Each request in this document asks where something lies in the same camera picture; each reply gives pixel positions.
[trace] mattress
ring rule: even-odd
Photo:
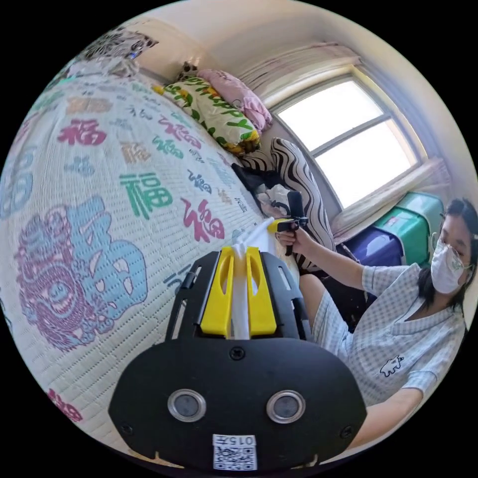
[[[45,91],[0,180],[13,340],[55,405],[125,453],[107,413],[120,374],[163,341],[194,261],[264,220],[236,159],[149,82],[94,74]]]

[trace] window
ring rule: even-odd
[[[314,158],[343,209],[418,164],[393,115],[354,78],[302,96],[278,116]]]

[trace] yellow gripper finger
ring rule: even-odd
[[[295,219],[276,219],[267,226],[267,230],[272,234],[290,231],[294,222],[296,222]]]
[[[201,331],[203,334],[219,335],[226,339],[230,338],[233,278],[234,251],[232,247],[223,247],[201,320]]]
[[[247,311],[249,313],[249,335],[250,337],[273,335],[277,329],[277,324],[259,249],[257,247],[248,247],[245,259],[247,267]],[[256,294],[254,294],[252,288],[253,279],[257,286]]]

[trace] white wall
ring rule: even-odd
[[[428,125],[447,161],[456,195],[478,208],[478,180],[467,145],[447,107],[427,80],[400,53],[360,25],[322,8],[292,0],[184,0],[145,15],[189,36],[210,62],[239,74],[280,50],[312,41],[337,41],[390,78]],[[478,303],[478,280],[466,300],[468,321]]]

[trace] woman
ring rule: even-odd
[[[428,396],[458,352],[466,330],[463,298],[478,263],[475,208],[467,200],[450,203],[430,268],[363,266],[303,229],[277,238],[342,284],[377,297],[350,334],[320,280],[300,278],[314,340],[349,367],[367,406],[350,448],[383,436]]]

